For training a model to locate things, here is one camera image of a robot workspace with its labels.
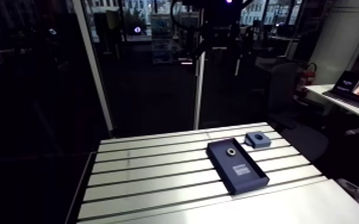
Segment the purple light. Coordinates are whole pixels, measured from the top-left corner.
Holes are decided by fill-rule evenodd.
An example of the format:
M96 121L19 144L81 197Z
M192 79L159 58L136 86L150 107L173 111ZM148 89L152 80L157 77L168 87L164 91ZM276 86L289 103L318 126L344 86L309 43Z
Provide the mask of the purple light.
M135 27L134 31L135 31L135 33L140 33L140 32L141 32L141 28L137 26L137 27Z

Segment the office chair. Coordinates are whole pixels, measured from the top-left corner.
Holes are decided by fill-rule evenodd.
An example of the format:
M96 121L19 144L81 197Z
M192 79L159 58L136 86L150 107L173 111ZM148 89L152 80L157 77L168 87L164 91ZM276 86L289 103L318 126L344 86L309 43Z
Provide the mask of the office chair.
M311 112L309 106L294 100L296 69L295 63L279 64L272 69L267 94L268 119L284 139L309 161L315 161L324 154L329 140L298 121L298 117Z

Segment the dark blue tray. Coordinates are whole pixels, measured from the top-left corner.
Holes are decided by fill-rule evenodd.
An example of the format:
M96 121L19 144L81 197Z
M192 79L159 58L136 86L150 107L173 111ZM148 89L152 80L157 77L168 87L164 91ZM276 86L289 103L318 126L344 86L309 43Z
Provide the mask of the dark blue tray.
M252 191L268 184L267 175L236 139L211 142L206 152L230 194Z

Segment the aluminum table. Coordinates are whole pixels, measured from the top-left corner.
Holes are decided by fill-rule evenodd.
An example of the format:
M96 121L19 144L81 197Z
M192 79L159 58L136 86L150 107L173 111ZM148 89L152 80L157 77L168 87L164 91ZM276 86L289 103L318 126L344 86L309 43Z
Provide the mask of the aluminum table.
M242 147L268 186L229 195L206 155L208 142L262 131L268 148ZM102 141L80 224L359 223L359 204L266 123Z

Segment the fire extinguisher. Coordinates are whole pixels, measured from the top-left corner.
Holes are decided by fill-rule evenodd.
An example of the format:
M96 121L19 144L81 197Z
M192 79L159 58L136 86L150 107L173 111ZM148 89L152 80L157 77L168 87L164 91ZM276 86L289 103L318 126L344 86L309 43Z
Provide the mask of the fire extinguisher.
M306 70L301 74L299 82L296 85L296 95L299 97L305 97L307 90L304 86L312 85L314 76L316 76L317 65L316 63L309 63L306 66Z

